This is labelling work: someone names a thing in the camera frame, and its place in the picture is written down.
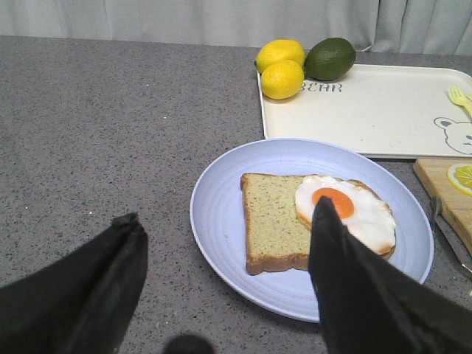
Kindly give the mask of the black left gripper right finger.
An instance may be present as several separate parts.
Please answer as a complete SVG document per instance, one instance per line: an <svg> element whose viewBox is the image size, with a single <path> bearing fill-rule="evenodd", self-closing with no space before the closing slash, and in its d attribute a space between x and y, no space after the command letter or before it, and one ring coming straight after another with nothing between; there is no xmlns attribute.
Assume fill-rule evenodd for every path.
<svg viewBox="0 0 472 354"><path fill-rule="evenodd" d="M329 353L471 352L471 311L368 249L327 197L314 210L308 271Z"/></svg>

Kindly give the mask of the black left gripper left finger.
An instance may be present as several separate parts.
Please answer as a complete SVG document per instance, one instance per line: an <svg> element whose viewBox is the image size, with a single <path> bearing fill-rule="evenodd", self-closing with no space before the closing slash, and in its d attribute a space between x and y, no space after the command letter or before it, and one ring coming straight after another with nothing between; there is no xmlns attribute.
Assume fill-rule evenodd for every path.
<svg viewBox="0 0 472 354"><path fill-rule="evenodd" d="M117 353L148 269L137 214L1 288L2 353Z"/></svg>

